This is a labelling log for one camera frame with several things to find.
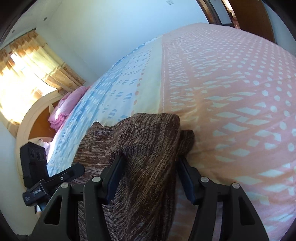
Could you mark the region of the folded pink quilt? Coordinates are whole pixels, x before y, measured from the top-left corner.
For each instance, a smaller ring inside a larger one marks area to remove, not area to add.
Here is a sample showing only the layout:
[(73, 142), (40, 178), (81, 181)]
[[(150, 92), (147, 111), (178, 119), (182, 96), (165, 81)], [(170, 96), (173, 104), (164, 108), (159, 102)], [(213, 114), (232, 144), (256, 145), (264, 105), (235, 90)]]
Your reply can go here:
[(57, 131), (62, 126), (87, 90), (88, 87), (81, 86), (73, 92), (68, 92), (63, 98), (61, 98), (48, 118), (50, 128)]

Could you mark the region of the yellow patterned curtain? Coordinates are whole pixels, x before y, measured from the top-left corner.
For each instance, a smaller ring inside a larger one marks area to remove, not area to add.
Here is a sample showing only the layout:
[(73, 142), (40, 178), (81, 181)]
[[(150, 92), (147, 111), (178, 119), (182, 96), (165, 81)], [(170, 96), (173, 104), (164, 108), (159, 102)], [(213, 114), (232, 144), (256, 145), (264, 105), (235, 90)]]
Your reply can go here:
[(1, 122), (13, 137), (33, 104), (46, 94), (73, 92), (85, 81), (36, 31), (1, 49)]

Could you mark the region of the cream wooden headboard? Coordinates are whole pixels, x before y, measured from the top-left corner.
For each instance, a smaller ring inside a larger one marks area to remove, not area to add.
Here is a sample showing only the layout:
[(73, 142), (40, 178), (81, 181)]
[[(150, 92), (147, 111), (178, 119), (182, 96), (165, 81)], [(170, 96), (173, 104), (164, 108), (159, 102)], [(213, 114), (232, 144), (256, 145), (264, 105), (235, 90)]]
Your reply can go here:
[(26, 113), (20, 126), (18, 127), (15, 157), (16, 169), (21, 184), (23, 184), (23, 172), (20, 159), (20, 147), (25, 145), (30, 140), (35, 141), (39, 138), (52, 140), (56, 131), (50, 128), (48, 118), (62, 97), (63, 96), (59, 92), (53, 91), (38, 99)]

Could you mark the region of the dark doorframe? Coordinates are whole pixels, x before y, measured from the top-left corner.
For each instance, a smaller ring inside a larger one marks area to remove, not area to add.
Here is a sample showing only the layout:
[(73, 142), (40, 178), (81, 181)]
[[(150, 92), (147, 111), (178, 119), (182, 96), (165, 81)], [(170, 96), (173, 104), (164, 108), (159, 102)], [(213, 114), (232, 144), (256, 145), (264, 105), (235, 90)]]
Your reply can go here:
[(196, 0), (210, 24), (240, 29), (234, 10), (228, 0)]

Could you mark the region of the brown wooden door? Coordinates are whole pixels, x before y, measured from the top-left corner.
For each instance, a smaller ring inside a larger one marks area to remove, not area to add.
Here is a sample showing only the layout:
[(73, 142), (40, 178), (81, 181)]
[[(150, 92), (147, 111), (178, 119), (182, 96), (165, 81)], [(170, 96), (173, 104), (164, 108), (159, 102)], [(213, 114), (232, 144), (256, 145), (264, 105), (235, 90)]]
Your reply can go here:
[(241, 30), (275, 43), (273, 28), (262, 3), (258, 0), (229, 0)]

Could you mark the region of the brown knit sweater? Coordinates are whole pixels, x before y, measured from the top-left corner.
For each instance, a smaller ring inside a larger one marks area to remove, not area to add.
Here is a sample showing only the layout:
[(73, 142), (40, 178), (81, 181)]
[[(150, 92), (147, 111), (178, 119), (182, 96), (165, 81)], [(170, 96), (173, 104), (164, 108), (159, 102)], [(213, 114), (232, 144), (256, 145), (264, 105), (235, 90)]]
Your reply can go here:
[(103, 207), (112, 240), (166, 240), (176, 209), (177, 159), (191, 150), (192, 130), (175, 114), (138, 113), (114, 126), (95, 122), (74, 156), (85, 167), (76, 184), (99, 176), (115, 157), (126, 157), (116, 195)]

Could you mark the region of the blue pink polka-dot bedsheet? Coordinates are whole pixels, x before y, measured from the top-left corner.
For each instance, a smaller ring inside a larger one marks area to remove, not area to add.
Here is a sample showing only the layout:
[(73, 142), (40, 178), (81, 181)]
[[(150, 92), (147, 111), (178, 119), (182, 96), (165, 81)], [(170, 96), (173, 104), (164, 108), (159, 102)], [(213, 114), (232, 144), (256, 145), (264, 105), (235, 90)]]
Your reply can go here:
[(68, 168), (94, 122), (174, 113), (193, 130), (187, 158), (239, 183), (270, 240), (295, 220), (295, 56), (257, 35), (197, 23), (140, 45), (84, 94), (54, 137), (48, 172)]

